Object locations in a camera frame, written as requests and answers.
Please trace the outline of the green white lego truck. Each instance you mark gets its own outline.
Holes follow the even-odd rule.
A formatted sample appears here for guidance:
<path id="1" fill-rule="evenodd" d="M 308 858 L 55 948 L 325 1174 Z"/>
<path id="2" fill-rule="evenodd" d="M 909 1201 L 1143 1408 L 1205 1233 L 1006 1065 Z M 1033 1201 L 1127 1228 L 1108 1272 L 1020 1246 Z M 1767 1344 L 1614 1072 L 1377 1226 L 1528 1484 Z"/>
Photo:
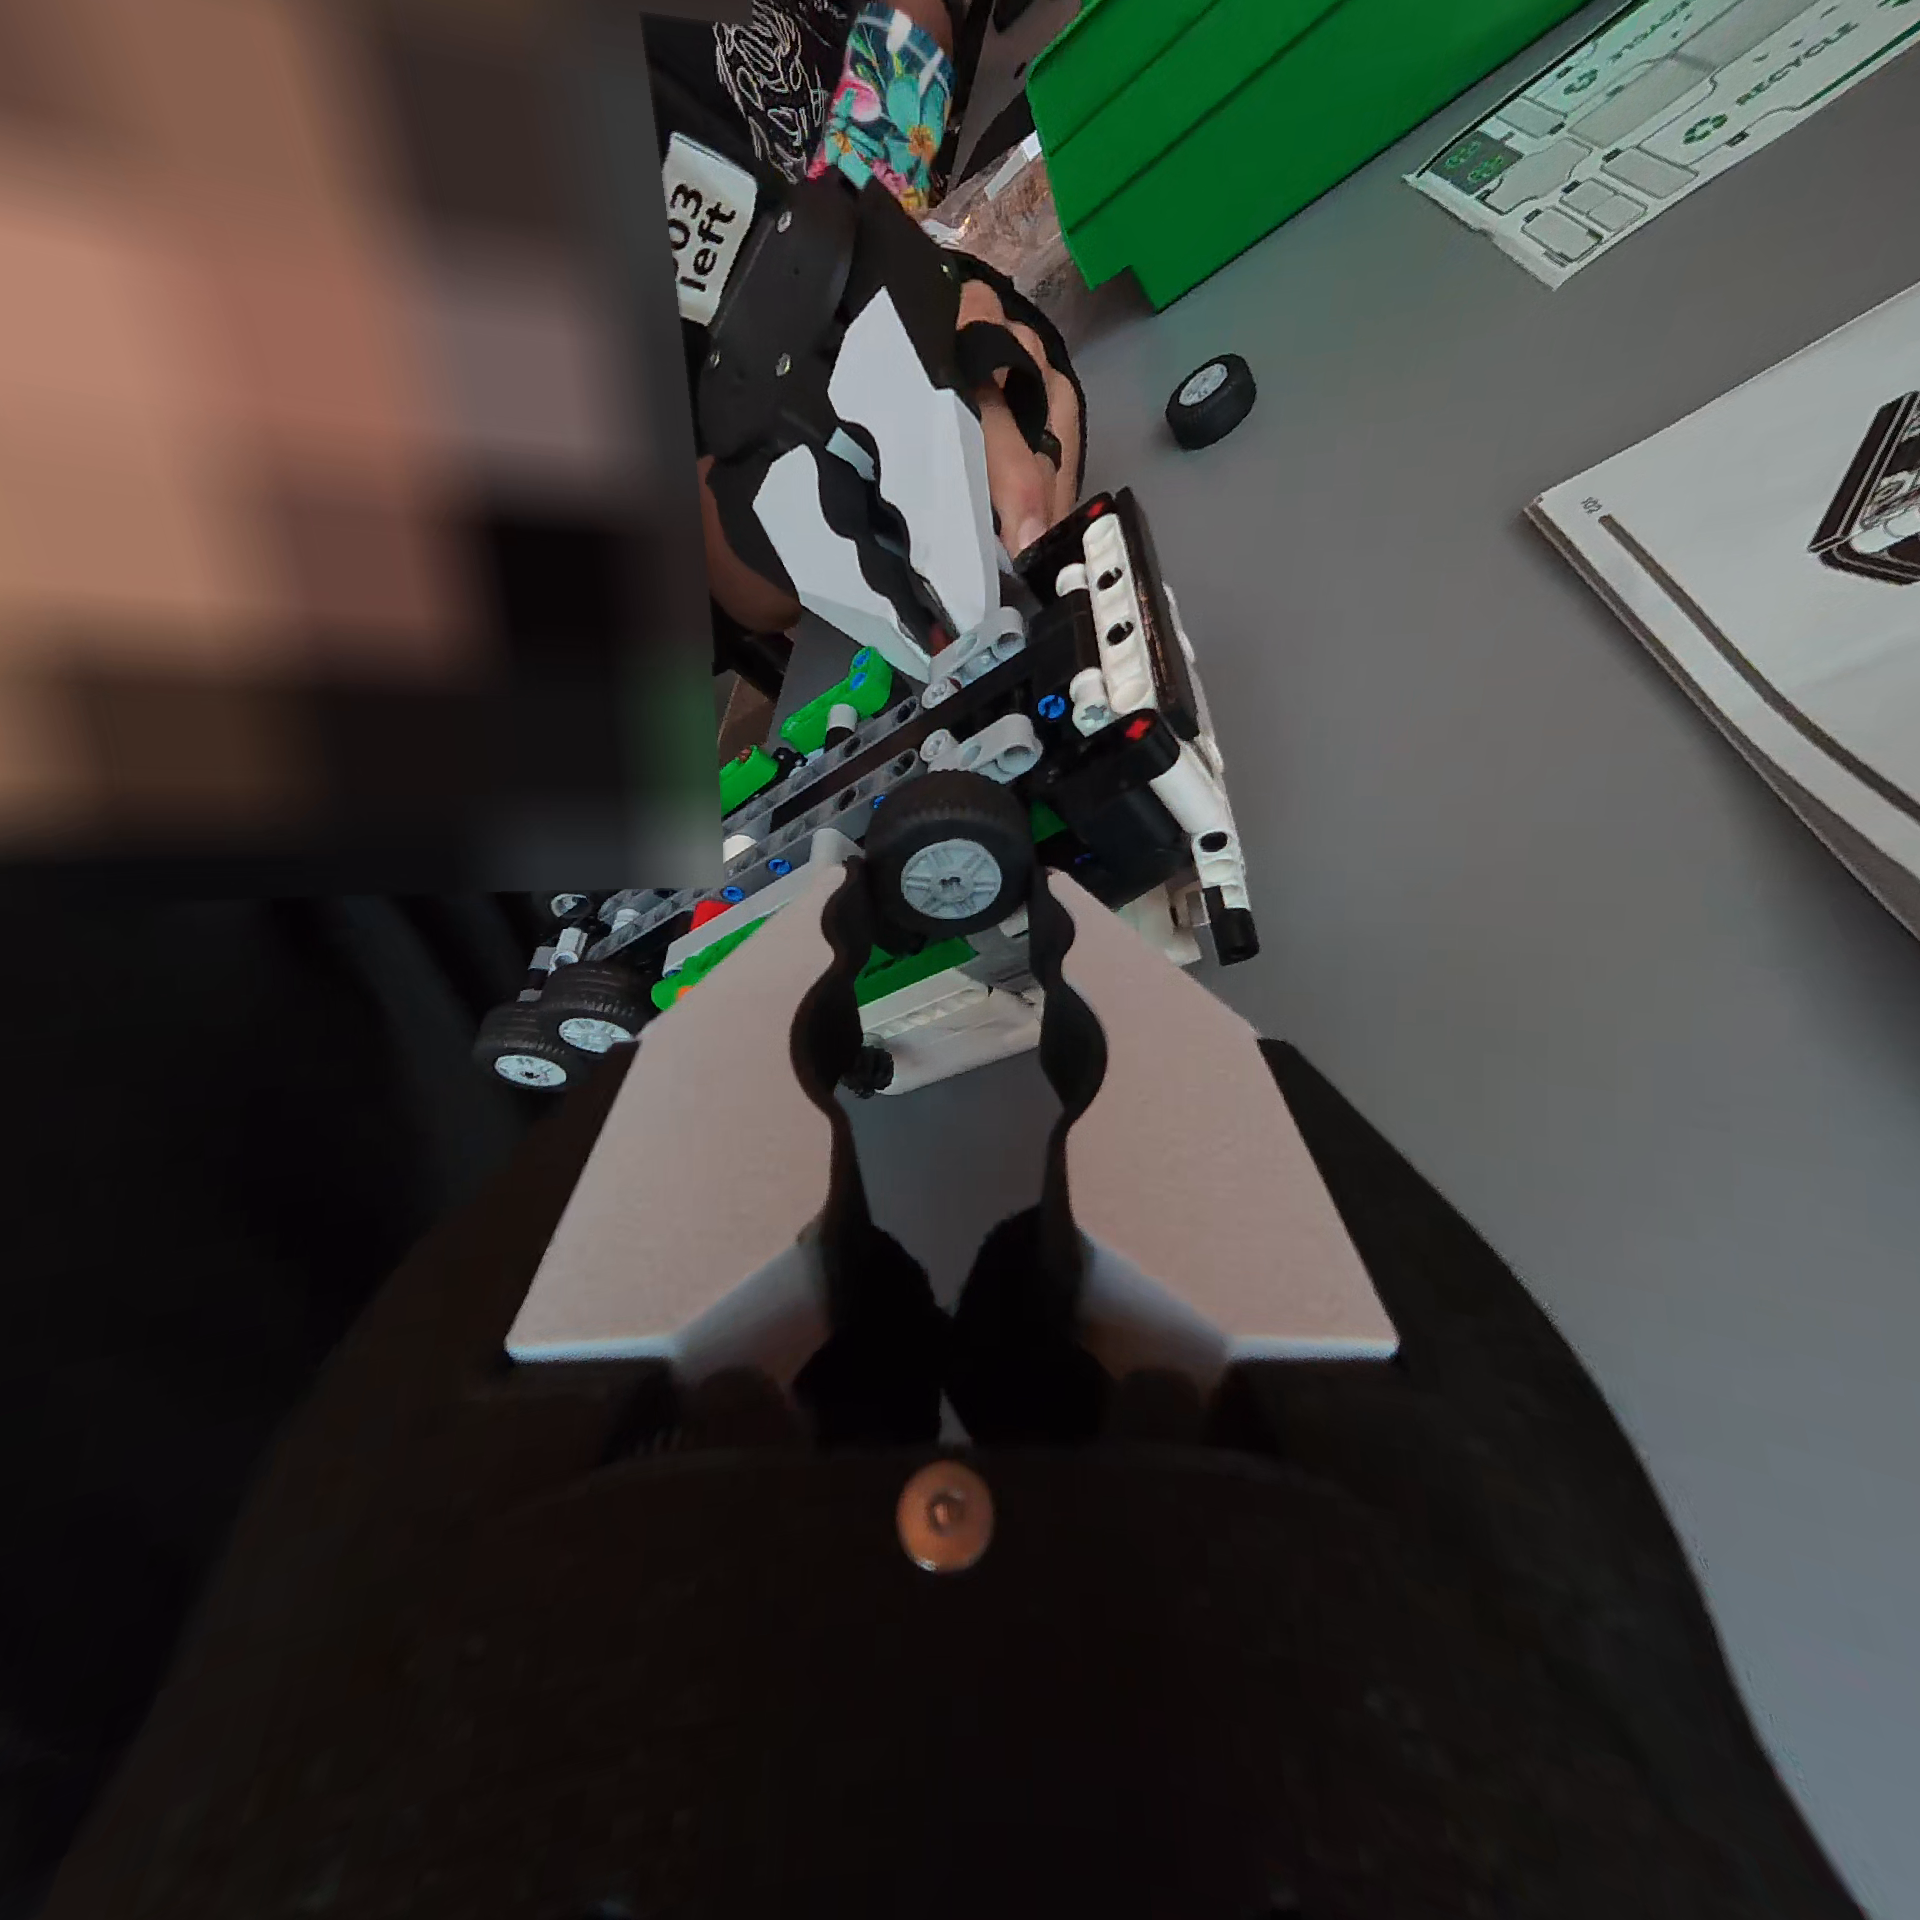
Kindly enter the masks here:
<path id="1" fill-rule="evenodd" d="M 862 648 L 775 737 L 723 762 L 717 883 L 550 896 L 519 994 L 476 1030 L 477 1069 L 523 1092 L 580 1085 L 788 906 L 813 856 L 862 856 L 877 804 L 925 773 L 1016 793 L 1030 883 L 1076 880 L 1176 966 L 1203 945 L 1222 966 L 1254 957 L 1224 763 L 1137 493 L 1095 492 L 1004 585 L 998 629 L 933 683 Z M 1023 907 L 915 950 L 887 946 L 872 913 L 845 1088 L 899 1098 L 1039 1042 Z"/>

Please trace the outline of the white green sticker sheet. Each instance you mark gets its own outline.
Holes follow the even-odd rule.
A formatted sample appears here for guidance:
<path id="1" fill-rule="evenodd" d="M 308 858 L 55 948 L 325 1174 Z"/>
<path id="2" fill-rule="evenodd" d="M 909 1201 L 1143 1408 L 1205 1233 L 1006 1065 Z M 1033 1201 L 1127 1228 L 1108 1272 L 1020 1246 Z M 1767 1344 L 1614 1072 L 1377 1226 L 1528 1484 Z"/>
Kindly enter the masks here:
<path id="1" fill-rule="evenodd" d="M 1916 43 L 1916 3 L 1628 4 L 1405 185 L 1558 288 Z"/>

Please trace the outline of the green plastic bin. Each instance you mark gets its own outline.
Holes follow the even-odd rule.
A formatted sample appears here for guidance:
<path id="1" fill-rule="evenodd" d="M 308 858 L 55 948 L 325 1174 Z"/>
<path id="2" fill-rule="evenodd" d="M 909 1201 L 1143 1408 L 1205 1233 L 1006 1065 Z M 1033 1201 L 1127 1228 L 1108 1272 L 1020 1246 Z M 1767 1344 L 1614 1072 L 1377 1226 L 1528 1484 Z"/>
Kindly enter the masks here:
<path id="1" fill-rule="evenodd" d="M 1023 78 L 1087 288 L 1160 310 L 1580 3 L 1091 3 Z"/>

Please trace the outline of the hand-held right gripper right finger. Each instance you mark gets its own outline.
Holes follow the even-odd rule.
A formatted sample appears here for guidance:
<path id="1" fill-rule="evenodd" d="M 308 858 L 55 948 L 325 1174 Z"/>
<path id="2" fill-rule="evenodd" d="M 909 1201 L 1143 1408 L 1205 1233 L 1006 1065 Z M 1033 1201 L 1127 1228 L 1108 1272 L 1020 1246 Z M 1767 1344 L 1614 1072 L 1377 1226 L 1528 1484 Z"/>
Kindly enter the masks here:
<path id="1" fill-rule="evenodd" d="M 1393 1357 L 1257 1030 L 1056 870 L 1028 957 L 1060 1104 L 1039 1205 L 1068 1331 L 1099 1364 Z"/>

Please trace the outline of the person's black clothing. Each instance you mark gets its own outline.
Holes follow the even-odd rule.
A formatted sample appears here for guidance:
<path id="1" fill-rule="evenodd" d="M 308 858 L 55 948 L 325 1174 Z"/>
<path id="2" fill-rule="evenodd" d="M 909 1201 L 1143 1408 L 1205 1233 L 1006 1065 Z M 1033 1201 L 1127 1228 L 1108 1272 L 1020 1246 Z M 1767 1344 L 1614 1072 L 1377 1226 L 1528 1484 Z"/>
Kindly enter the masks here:
<path id="1" fill-rule="evenodd" d="M 502 1338 L 627 1065 L 464 1060 L 499 913 L 4 896 L 4 1916 L 535 1916 L 481 1540 L 607 1392 Z"/>

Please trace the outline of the black white patterned cloth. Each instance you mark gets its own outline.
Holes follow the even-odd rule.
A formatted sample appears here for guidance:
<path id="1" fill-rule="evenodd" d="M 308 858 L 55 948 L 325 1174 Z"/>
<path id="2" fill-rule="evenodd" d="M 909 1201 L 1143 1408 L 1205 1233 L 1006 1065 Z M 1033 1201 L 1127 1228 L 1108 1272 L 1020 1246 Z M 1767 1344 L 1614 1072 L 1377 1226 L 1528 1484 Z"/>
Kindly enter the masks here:
<path id="1" fill-rule="evenodd" d="M 782 181 L 799 181 L 821 147 L 851 19 L 840 3 L 752 3 L 743 21 L 710 27 L 717 85 Z"/>

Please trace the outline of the clear plastic bag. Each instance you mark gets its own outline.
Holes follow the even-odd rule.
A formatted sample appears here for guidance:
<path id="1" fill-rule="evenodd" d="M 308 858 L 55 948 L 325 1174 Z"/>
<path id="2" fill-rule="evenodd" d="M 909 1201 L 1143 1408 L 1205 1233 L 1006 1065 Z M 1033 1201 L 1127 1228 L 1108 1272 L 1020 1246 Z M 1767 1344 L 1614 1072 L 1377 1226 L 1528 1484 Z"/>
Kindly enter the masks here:
<path id="1" fill-rule="evenodd" d="M 1064 242 L 1038 131 L 951 188 L 921 227 L 939 248 L 964 252 L 1011 278 L 1051 317 L 1085 288 Z"/>

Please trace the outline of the floral patterned cloth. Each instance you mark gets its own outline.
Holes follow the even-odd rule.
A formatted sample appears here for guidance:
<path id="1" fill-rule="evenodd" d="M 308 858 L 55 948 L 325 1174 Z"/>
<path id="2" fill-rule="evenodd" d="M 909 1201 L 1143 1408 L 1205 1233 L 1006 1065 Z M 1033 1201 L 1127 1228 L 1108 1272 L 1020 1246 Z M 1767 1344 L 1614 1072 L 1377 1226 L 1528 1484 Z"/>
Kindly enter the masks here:
<path id="1" fill-rule="evenodd" d="M 953 107 L 955 13 L 949 3 L 862 4 L 805 178 L 877 184 L 921 217 Z"/>

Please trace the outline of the person's left hand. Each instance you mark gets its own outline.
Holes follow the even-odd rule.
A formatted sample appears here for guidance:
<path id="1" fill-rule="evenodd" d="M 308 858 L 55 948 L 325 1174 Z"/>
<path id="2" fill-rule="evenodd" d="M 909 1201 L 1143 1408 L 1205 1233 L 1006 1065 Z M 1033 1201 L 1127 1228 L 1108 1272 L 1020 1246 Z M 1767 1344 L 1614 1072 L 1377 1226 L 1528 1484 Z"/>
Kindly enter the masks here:
<path id="1" fill-rule="evenodd" d="M 975 388 L 975 413 L 989 476 L 998 540 L 1011 557 L 1064 518 L 1081 492 L 1085 468 L 1085 409 L 1070 378 L 1039 358 L 1047 394 L 1047 433 L 1059 454 L 1030 449 L 1011 405 L 1012 370 L 997 370 Z"/>

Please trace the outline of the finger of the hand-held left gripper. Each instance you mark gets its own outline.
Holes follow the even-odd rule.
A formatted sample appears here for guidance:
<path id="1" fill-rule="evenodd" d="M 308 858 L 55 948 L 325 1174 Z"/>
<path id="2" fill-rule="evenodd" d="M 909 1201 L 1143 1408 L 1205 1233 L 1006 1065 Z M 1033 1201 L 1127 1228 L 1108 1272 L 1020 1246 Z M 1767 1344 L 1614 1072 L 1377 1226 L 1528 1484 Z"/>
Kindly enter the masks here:
<path id="1" fill-rule="evenodd" d="M 843 427 L 872 442 L 877 493 L 903 518 L 905 554 L 949 626 L 998 608 L 988 449 L 967 398 L 925 370 L 888 291 L 847 325 L 827 378 Z"/>
<path id="2" fill-rule="evenodd" d="M 872 473 L 817 442 L 749 435 L 752 510 L 803 605 L 899 670 L 941 649 L 941 497 L 908 429 L 869 427 Z"/>

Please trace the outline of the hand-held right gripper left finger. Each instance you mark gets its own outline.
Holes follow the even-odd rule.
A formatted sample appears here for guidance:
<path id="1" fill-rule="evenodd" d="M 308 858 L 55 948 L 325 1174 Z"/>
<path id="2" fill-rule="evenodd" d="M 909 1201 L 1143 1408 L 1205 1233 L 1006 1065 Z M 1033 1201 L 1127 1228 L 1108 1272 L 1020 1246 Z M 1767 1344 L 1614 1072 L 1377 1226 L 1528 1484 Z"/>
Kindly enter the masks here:
<path id="1" fill-rule="evenodd" d="M 827 1338 L 831 1124 L 792 1025 L 845 862 L 644 1030 L 511 1322 L 513 1362 L 803 1364 Z"/>

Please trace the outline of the black lego wheel grey rim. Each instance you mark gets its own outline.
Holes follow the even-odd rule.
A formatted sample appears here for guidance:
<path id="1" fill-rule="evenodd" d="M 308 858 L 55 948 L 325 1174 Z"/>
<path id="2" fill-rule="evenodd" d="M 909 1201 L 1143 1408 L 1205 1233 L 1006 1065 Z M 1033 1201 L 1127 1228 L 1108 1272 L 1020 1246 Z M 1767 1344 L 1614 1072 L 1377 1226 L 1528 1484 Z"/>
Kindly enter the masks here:
<path id="1" fill-rule="evenodd" d="M 1238 353 L 1220 353 L 1189 372 L 1165 401 L 1164 418 L 1183 451 L 1227 440 L 1257 406 L 1257 378 Z"/>
<path id="2" fill-rule="evenodd" d="M 1008 922 L 1036 870 L 1027 804 L 974 773 L 925 773 L 887 795 L 862 856 L 877 936 L 894 950 Z"/>

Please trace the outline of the white instruction booklet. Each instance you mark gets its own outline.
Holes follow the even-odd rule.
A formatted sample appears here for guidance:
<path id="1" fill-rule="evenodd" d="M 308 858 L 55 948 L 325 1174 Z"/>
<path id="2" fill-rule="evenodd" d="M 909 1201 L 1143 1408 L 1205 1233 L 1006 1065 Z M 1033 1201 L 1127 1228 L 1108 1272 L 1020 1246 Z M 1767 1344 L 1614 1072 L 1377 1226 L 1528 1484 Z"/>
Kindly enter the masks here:
<path id="1" fill-rule="evenodd" d="M 1918 291 L 1557 484 L 1527 522 L 1918 930 Z"/>

